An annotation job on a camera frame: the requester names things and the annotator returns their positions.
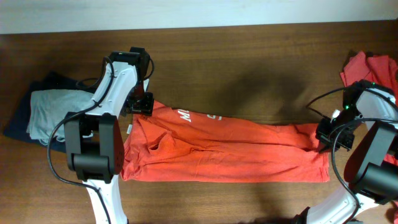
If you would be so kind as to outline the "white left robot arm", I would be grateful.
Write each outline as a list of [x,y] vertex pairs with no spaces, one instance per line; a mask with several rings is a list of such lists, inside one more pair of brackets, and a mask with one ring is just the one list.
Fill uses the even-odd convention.
[[118,118],[152,114],[154,97],[147,86],[154,64],[138,47],[112,52],[104,62],[104,76],[89,107],[69,112],[63,122],[67,165],[87,189],[97,223],[128,223],[119,191],[124,146]]

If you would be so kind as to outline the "orange soccer t-shirt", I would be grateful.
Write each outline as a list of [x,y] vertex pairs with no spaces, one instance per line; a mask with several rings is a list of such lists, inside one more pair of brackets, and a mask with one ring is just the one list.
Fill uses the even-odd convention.
[[274,126],[173,109],[136,115],[121,178],[144,182],[327,182],[315,124]]

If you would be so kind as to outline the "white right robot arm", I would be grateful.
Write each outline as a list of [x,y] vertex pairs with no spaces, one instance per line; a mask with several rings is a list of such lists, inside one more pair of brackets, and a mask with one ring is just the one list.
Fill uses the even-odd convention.
[[[356,223],[361,212],[397,200],[397,166],[385,161],[397,156],[397,105],[390,88],[360,80],[341,88],[343,109],[323,116],[316,130],[321,151],[331,153],[333,171],[341,187],[322,203],[293,218],[296,224]],[[352,150],[344,174],[338,172],[335,152],[351,150],[354,131],[368,131]]]

